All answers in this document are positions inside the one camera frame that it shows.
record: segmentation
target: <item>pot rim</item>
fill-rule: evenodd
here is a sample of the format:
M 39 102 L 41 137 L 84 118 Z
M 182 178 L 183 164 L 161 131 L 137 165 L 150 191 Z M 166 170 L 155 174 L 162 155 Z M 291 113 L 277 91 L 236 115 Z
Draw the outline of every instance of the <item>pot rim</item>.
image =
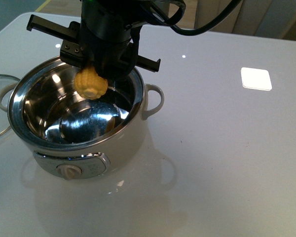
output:
M 146 96 L 145 85 L 139 71 L 134 68 L 134 70 L 129 75 L 129 78 L 134 85 L 135 91 L 135 99 L 132 109 L 130 110 L 127 118 L 113 130 L 95 139 L 71 144 L 57 144 L 36 136 L 27 126 L 23 116 L 27 92 L 31 90 L 38 80 L 42 79 L 43 75 L 51 72 L 57 67 L 64 65 L 68 64 L 62 62 L 59 56 L 39 64 L 21 79 L 10 96 L 7 110 L 8 120 L 14 132 L 27 144 L 49 151 L 65 150 L 68 152 L 93 147 L 112 139 L 117 134 L 120 134 L 122 131 L 124 131 L 138 115 L 139 111 L 142 110 L 142 107 L 144 106 L 143 102 L 145 101 Z

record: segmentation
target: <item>wall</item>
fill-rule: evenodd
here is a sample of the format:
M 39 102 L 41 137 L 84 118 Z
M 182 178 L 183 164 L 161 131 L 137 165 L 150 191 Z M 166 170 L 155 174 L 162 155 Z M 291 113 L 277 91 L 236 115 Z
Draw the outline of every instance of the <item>wall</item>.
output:
M 200 28 L 210 21 L 212 21 L 217 15 L 219 15 L 225 7 L 230 3 L 230 0 L 199 0 L 197 2 L 196 19 L 194 28 Z M 233 10 L 233 12 L 225 18 L 221 23 L 215 26 L 212 31 L 231 33 L 234 24 L 237 20 L 242 2 Z
M 233 33 L 254 36 L 273 0 L 244 0 Z
M 282 39 L 296 21 L 296 0 L 273 0 L 256 36 Z
M 22 13 L 35 11 L 44 2 L 45 0 L 0 0 L 0 30 Z

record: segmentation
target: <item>black cable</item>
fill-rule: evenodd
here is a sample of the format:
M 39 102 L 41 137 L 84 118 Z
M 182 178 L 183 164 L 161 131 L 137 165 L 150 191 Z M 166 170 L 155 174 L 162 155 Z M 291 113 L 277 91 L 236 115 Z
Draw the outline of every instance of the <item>black cable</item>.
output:
M 136 1 L 140 2 L 140 4 L 137 6 L 137 9 L 136 9 L 137 14 L 143 17 L 147 23 L 151 25 L 159 25 L 159 26 L 173 26 L 177 24 L 182 19 L 185 12 L 185 7 L 186 7 L 183 0 L 136 0 Z M 167 20 L 162 18 L 163 20 L 162 21 L 158 19 L 154 15 L 154 13 L 151 11 L 151 9 L 155 10 L 156 8 L 158 8 L 158 10 L 162 12 L 162 10 L 155 4 L 155 2 L 168 2 L 170 4 L 175 4 L 179 8 L 171 18 L 167 18 Z
M 228 6 L 211 22 L 207 23 L 206 25 L 202 26 L 201 28 L 194 29 L 194 30 L 183 30 L 179 28 L 177 25 L 171 26 L 171 29 L 174 30 L 176 33 L 183 35 L 183 36 L 196 36 L 200 35 L 210 29 L 214 28 L 218 25 L 221 21 L 223 21 L 241 2 L 241 0 L 231 0 Z

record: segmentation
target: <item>pot handle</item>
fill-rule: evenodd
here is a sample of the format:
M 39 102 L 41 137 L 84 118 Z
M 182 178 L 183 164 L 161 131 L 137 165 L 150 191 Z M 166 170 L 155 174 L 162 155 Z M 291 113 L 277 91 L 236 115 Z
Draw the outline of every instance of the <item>pot handle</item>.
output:
M 163 91 L 160 89 L 160 87 L 153 85 L 153 84 L 145 84 L 145 88 L 146 88 L 147 92 L 150 90 L 157 92 L 160 95 L 161 100 L 160 100 L 159 105 L 157 105 L 155 108 L 153 108 L 151 110 L 142 111 L 143 120 L 146 120 L 151 115 L 154 115 L 155 113 L 157 113 L 162 108 L 163 103 L 164 103 L 164 94 L 163 94 Z
M 11 85 L 7 85 L 6 87 L 4 87 L 1 91 L 0 91 L 0 109 L 2 109 L 3 111 L 7 112 L 7 107 L 4 106 L 2 104 L 2 99 L 4 98 L 4 96 L 11 90 L 13 90 L 15 88 L 15 86 L 17 85 L 17 83 L 11 84 Z

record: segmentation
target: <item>pot control panel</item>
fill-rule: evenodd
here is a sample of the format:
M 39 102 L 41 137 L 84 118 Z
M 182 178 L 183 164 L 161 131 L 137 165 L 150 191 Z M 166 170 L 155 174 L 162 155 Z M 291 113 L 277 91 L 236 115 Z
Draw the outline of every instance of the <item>pot control panel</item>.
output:
M 66 180 L 94 177 L 103 174 L 110 166 L 110 160 L 104 153 L 56 157 L 33 152 L 33 156 L 44 170 Z

